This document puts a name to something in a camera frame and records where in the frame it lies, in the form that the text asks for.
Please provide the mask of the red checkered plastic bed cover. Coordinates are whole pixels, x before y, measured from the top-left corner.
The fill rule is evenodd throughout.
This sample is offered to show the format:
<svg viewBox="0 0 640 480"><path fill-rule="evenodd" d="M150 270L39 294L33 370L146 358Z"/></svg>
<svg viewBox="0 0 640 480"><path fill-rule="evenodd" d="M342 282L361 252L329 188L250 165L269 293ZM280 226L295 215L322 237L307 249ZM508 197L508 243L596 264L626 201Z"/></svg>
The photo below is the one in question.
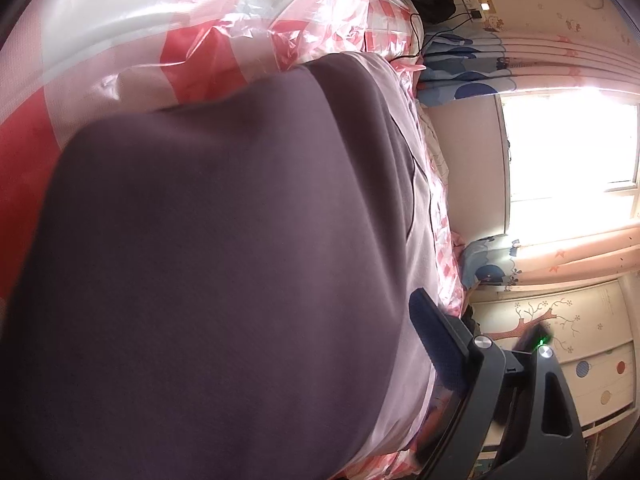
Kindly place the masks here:
<svg viewBox="0 0 640 480"><path fill-rule="evenodd" d="M416 123L425 273L451 312L462 286L447 217L448 168L410 60L409 0L22 0L1 50L1 290L32 240L53 166L85 122L226 96L342 51L387 58Z"/></svg>

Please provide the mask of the lilac purple jacket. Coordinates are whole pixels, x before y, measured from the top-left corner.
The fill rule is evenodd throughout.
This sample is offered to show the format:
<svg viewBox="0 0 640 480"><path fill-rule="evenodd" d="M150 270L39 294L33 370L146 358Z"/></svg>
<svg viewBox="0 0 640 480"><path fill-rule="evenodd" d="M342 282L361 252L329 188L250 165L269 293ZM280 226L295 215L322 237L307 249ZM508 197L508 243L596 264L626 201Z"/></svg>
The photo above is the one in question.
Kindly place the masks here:
<svg viewBox="0 0 640 480"><path fill-rule="evenodd" d="M420 128L341 53L67 144L1 336L6 479L329 479L418 432Z"/></svg>

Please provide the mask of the wall socket with charger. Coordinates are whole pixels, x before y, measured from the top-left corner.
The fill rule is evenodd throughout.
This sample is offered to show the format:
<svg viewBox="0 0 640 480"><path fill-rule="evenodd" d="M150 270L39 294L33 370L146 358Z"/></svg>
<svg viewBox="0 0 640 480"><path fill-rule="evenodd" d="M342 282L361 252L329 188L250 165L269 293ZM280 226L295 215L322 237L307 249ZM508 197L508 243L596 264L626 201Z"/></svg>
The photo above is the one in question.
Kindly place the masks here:
<svg viewBox="0 0 640 480"><path fill-rule="evenodd" d="M486 21L497 14L492 0L461 0L465 11L474 21Z"/></svg>

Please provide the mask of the cartoon curtain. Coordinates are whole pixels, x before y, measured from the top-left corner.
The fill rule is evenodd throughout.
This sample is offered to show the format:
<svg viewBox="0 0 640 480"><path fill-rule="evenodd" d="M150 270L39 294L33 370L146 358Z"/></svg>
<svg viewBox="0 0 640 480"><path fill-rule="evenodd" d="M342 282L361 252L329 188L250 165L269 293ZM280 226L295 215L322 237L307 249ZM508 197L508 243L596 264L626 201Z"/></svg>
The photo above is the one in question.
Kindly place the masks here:
<svg viewBox="0 0 640 480"><path fill-rule="evenodd" d="M560 35L435 32L416 95L426 106L511 92L596 88L636 96L639 61Z"/></svg>
<svg viewBox="0 0 640 480"><path fill-rule="evenodd" d="M537 286L612 278L639 270L639 226L527 244L510 235L485 237L464 248L465 288Z"/></svg>

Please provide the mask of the window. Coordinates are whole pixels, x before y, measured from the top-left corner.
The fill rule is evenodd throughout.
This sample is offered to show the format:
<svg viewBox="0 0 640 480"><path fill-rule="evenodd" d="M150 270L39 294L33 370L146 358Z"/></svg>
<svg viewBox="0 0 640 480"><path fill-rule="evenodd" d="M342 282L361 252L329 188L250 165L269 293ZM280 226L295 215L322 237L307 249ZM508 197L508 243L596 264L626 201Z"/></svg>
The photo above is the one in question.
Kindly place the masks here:
<svg viewBox="0 0 640 480"><path fill-rule="evenodd" d="M509 145L509 227L522 242L639 219L639 100L595 88L500 100Z"/></svg>

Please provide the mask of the left cartoon curtain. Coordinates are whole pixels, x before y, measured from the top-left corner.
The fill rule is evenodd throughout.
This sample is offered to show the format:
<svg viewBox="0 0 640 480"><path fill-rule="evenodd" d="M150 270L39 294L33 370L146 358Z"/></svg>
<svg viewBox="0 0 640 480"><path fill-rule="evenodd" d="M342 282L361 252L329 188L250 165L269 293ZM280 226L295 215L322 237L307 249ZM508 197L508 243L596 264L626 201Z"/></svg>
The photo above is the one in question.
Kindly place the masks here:
<svg viewBox="0 0 640 480"><path fill-rule="evenodd" d="M435 32L416 95L426 106L511 92L596 88L636 96L639 61L560 35Z"/></svg>

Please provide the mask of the wardrobe with tree decal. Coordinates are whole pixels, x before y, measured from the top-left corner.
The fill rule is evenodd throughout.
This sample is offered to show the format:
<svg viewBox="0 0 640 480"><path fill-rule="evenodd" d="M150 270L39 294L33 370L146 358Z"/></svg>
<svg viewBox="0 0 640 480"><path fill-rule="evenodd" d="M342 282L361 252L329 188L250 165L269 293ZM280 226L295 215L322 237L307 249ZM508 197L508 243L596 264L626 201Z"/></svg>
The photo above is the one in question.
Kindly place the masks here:
<svg viewBox="0 0 640 480"><path fill-rule="evenodd" d="M543 292L483 292L473 318L502 348L541 322L576 406L587 448L587 471L597 478L639 416L639 330L622 280Z"/></svg>

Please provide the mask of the right cartoon curtain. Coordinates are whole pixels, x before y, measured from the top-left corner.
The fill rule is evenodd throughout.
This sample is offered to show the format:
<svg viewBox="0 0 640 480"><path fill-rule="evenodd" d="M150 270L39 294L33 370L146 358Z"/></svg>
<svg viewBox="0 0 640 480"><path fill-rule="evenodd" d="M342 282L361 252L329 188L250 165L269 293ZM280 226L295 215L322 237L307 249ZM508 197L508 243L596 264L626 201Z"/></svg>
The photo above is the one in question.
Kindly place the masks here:
<svg viewBox="0 0 640 480"><path fill-rule="evenodd" d="M527 244L510 235L485 237L464 248L465 288L537 286L612 278L639 270L639 226Z"/></svg>

